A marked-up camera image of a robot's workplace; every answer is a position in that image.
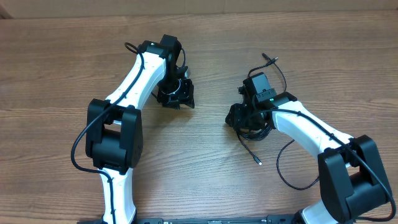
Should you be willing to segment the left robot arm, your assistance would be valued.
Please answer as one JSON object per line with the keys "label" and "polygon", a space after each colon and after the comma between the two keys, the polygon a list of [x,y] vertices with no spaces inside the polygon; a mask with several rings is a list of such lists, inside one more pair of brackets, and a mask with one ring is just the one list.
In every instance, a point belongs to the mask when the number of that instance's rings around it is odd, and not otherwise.
{"label": "left robot arm", "polygon": [[136,206],[132,196],[133,170],[143,150],[142,109],[154,88],[165,108],[194,108],[194,85],[188,67],[177,65],[185,51],[178,39],[163,35],[138,47],[125,44],[137,55],[123,82],[105,100],[88,105],[86,155],[101,176],[105,211],[98,223],[133,223]]}

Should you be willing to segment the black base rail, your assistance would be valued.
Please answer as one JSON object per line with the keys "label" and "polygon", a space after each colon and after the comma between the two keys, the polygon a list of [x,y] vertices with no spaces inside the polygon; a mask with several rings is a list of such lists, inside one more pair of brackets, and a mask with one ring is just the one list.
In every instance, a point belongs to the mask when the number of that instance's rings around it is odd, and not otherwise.
{"label": "black base rail", "polygon": [[303,224],[298,215],[268,215],[260,218],[188,218],[188,219],[162,219],[162,218],[136,218],[132,224]]}

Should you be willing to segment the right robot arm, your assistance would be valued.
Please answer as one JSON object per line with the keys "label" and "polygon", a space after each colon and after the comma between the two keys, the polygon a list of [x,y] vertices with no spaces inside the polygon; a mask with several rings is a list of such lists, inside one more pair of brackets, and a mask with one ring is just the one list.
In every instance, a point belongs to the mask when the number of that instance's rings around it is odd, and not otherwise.
{"label": "right robot arm", "polygon": [[388,222],[397,211],[376,143],[352,137],[309,112],[292,94],[280,94],[264,73],[248,76],[238,89],[242,103],[225,119],[239,140],[261,141],[275,129],[317,160],[321,199],[287,218],[290,223]]}

